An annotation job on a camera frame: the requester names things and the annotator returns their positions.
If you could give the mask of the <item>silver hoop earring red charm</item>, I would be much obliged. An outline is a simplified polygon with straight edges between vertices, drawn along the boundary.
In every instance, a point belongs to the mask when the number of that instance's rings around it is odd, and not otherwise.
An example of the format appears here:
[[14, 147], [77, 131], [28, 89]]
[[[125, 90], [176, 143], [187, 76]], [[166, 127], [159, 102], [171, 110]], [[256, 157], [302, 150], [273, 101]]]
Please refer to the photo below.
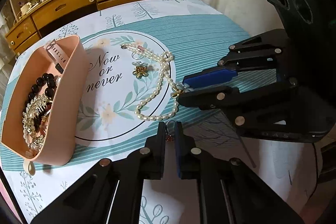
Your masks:
[[165, 129], [165, 138], [166, 141], [174, 141], [175, 139], [175, 124], [176, 121], [170, 120], [166, 122], [166, 129]]

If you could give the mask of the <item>gold leaf brooch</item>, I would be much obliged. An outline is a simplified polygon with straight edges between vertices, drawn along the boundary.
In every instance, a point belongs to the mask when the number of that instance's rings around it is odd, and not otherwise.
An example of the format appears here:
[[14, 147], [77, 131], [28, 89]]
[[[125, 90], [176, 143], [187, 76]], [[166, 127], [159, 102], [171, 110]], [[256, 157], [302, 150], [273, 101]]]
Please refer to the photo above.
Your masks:
[[35, 96], [22, 113], [23, 139], [29, 149], [39, 152], [44, 145], [52, 100], [45, 94]]

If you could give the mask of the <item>printed tablecloth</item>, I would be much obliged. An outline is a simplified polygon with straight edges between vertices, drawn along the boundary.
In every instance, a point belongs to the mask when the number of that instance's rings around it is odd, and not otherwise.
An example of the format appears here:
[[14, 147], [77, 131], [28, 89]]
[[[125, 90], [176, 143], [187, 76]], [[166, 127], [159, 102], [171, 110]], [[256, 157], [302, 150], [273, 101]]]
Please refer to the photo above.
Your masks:
[[[2, 168], [21, 207], [32, 221], [99, 159], [118, 160], [142, 147], [157, 131], [155, 122], [174, 106], [170, 82], [213, 67], [230, 45], [248, 38], [239, 25], [200, 0], [149, 0], [95, 12], [68, 23], [21, 52], [10, 75], [6, 98], [13, 94], [26, 62], [50, 40], [77, 35], [86, 50], [89, 71], [76, 122], [76, 148], [61, 167], [37, 164], [23, 170], [23, 159], [1, 148]], [[179, 107], [174, 121], [198, 147], [215, 157], [242, 159], [296, 212], [316, 186], [316, 152], [312, 144], [240, 138], [219, 111]]]

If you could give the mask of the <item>pink plastic tray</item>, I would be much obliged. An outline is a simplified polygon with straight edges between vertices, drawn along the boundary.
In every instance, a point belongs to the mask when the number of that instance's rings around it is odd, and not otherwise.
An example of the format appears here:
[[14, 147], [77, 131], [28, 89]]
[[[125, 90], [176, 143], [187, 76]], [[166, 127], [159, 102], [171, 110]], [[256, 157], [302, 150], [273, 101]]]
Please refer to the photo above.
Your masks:
[[[56, 41], [69, 60], [60, 74], [47, 122], [46, 139], [41, 150], [29, 161], [62, 166], [69, 162], [75, 149], [76, 120], [84, 90], [89, 61], [80, 38], [67, 36]], [[44, 72], [58, 75], [52, 58], [43, 47], [37, 48], [28, 58], [22, 73], [10, 92], [9, 103], [3, 105], [1, 143], [25, 159], [28, 150], [23, 139], [22, 109], [24, 96], [36, 78]]]

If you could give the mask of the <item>pink smart watch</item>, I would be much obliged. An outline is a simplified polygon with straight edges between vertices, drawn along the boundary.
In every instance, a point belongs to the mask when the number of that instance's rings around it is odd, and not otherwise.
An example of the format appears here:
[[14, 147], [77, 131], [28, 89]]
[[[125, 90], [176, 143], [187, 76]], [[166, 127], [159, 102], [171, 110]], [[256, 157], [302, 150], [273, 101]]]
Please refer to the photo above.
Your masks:
[[56, 40], [53, 39], [50, 42], [46, 43], [43, 48], [45, 49], [48, 56], [52, 59], [55, 64], [56, 70], [63, 74], [66, 65], [68, 63], [69, 57], [63, 51], [63, 49], [56, 43]]

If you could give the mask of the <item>wooden desk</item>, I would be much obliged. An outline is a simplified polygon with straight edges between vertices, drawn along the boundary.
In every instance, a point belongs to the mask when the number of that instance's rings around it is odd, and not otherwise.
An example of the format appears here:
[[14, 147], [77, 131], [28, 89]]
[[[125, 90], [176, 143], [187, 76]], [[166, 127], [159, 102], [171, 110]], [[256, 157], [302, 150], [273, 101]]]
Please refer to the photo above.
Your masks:
[[6, 34], [6, 42], [20, 55], [62, 25], [110, 7], [141, 0], [46, 0], [35, 5]]

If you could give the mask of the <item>white mug on desk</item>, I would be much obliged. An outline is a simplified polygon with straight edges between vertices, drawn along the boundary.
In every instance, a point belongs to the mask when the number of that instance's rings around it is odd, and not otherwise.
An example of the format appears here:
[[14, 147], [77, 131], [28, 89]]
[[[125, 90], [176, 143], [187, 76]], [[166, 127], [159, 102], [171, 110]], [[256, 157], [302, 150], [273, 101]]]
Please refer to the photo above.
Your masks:
[[28, 11], [32, 8], [32, 3], [27, 2], [21, 7], [21, 15], [24, 16], [28, 13]]

